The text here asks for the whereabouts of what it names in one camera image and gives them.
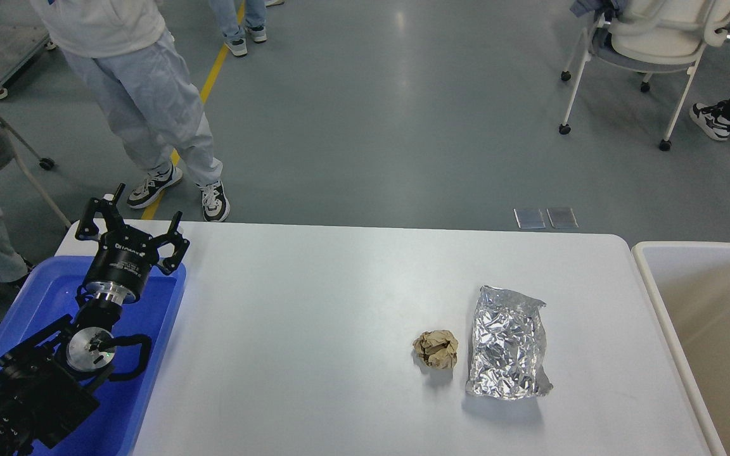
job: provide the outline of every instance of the white chair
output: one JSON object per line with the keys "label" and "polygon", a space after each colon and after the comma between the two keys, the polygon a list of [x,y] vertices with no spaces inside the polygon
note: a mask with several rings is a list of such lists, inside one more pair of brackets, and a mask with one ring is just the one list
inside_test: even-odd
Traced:
{"label": "white chair", "polygon": [[689,75],[658,145],[661,150],[669,150],[672,147],[669,138],[692,86],[703,50],[706,46],[722,46],[726,41],[730,41],[730,0],[629,0],[618,18],[612,18],[612,14],[600,15],[582,29],[562,71],[562,80],[570,80],[570,65],[579,51],[582,56],[568,110],[560,124],[560,134],[570,133],[568,117],[585,64],[598,57],[615,67],[643,73],[641,92],[649,91],[649,81],[654,73],[685,71]]}

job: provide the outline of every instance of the black and white sneaker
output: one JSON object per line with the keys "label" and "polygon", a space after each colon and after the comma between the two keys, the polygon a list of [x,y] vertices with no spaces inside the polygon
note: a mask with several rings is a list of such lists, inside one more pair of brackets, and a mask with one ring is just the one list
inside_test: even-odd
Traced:
{"label": "black and white sneaker", "polygon": [[722,116],[722,108],[724,107],[725,101],[713,106],[695,103],[692,104],[692,109],[689,110],[689,116],[709,138],[714,141],[726,141],[728,135],[730,135],[730,120]]}
{"label": "black and white sneaker", "polygon": [[148,207],[160,197],[160,191],[171,185],[179,184],[182,180],[182,170],[171,167],[167,173],[148,174],[137,188],[128,196],[128,207],[133,210],[141,210]]}
{"label": "black and white sneaker", "polygon": [[199,186],[202,191],[202,215],[205,222],[223,222],[229,215],[229,200],[221,181]]}

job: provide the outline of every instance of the aluminum foil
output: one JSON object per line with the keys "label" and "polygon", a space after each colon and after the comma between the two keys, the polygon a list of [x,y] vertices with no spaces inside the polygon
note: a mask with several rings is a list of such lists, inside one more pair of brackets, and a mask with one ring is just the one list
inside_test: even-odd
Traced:
{"label": "aluminum foil", "polygon": [[542,307],[544,302],[510,289],[480,289],[467,392],[515,400],[544,396],[551,391],[553,384],[542,369]]}

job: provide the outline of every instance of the gray floor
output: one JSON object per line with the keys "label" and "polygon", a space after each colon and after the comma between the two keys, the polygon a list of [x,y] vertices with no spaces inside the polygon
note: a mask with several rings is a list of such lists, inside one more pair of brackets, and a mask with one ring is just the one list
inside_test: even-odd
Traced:
{"label": "gray floor", "polygon": [[[583,233],[730,242],[730,140],[713,142],[681,113],[658,150],[684,75],[588,64],[557,133],[570,84],[559,74],[580,21],[570,2],[287,0],[267,10],[265,44],[229,56],[208,99],[233,203],[229,222],[516,231],[514,208],[570,206]],[[162,13],[201,87],[221,48],[207,2]],[[0,23],[38,23],[0,0]],[[730,44],[708,49],[687,98],[730,95]],[[36,173],[77,219],[90,196],[141,179],[92,96],[59,52],[10,86],[0,112],[58,162]],[[158,219],[200,220],[180,185]],[[38,262],[61,225],[14,165],[0,173],[14,245]],[[140,217],[122,206],[126,217]],[[0,289],[0,315],[11,294]]]}

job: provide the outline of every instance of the white bin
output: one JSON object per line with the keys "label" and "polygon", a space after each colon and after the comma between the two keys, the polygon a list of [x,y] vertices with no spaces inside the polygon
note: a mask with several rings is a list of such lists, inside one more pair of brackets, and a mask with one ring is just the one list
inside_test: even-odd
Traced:
{"label": "white bin", "polygon": [[730,456],[730,243],[646,242],[632,254],[709,447]]}

